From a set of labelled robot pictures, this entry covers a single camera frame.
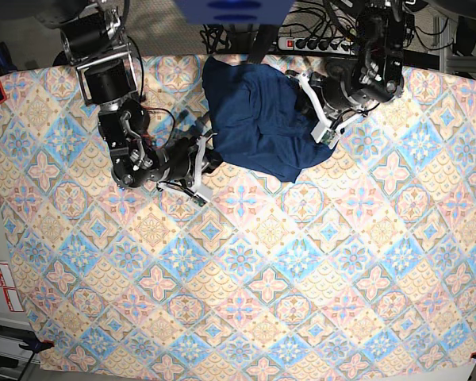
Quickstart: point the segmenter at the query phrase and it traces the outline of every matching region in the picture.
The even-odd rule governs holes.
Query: power strip
[[[332,38],[318,40],[313,38],[279,37],[277,46],[280,50],[297,52],[334,53],[355,56],[353,44],[347,40],[335,41]]]

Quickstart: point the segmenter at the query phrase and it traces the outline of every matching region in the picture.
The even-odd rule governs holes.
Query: dark blue fabric
[[[210,57],[203,70],[213,146],[225,162],[294,183],[333,150],[310,136],[316,122],[294,109],[297,84],[268,65],[229,66]]]

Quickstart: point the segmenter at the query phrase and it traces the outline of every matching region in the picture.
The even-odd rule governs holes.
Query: patterned tablecloth
[[[236,56],[223,59],[238,62]],[[204,56],[145,61],[149,106],[206,112]],[[267,57],[281,70],[318,59]],[[296,184],[230,165],[202,209],[119,191],[66,67],[2,78],[0,203],[42,368],[161,380],[366,379],[476,351],[476,82],[402,99]],[[162,144],[171,121],[159,115]]]

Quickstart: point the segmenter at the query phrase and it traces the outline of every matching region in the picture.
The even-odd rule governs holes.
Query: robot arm
[[[150,117],[141,105],[132,56],[125,31],[129,12],[90,4],[90,14],[59,25],[63,50],[76,71],[87,105],[98,105],[98,131],[108,144],[112,176],[121,188],[140,187],[147,180],[174,187],[204,204],[211,191],[201,185],[202,173],[222,160],[206,148],[209,137],[184,137],[154,147],[148,135]]]
[[[324,0],[330,20],[340,23]],[[312,137],[317,143],[334,148],[345,134],[345,129],[361,115],[367,115],[370,101],[389,102],[400,97],[404,86],[402,67],[405,41],[414,38],[414,16],[395,5],[374,2],[365,6],[356,20],[357,33],[342,34],[355,43],[358,59],[355,62],[330,63],[328,76],[318,73],[290,73],[299,82],[297,107],[307,117],[317,120]],[[343,116],[353,113],[343,121]]]

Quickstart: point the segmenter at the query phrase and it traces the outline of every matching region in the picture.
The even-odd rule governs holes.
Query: floor
[[[108,3],[121,6],[121,0],[109,0]],[[427,32],[433,31],[435,13],[430,8],[420,11],[416,14],[416,24]],[[287,21],[314,24],[311,16],[306,15],[292,15]],[[204,54],[200,29],[200,25],[185,22],[173,0],[135,0],[127,23],[128,34],[137,41],[143,56]],[[7,43],[13,61],[20,69],[51,66],[62,50],[59,34],[33,18],[0,21],[0,41]],[[432,44],[431,37],[424,41],[429,46]],[[410,49],[424,51],[417,40]]]

